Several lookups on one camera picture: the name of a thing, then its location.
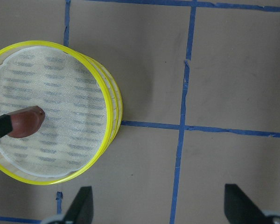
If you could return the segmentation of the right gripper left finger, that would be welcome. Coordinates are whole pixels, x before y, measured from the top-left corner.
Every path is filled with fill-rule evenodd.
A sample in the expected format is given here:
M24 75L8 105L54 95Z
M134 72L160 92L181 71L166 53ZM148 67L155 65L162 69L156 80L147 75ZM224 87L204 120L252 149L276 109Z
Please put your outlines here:
M63 224L91 224L94 216L92 187L81 187L62 219Z

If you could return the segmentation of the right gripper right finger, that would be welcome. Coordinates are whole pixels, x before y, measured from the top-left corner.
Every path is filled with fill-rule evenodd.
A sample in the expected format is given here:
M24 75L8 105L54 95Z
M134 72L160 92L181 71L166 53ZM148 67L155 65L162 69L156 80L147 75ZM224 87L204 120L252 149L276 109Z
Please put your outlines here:
M230 224L260 224L266 216L236 184L224 186L224 214Z

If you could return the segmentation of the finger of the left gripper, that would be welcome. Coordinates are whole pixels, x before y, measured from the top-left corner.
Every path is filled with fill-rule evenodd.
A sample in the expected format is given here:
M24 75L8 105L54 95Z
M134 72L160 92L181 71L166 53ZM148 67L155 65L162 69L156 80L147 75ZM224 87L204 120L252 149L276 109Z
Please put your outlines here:
M3 114L0 116L0 138L13 131L11 116Z

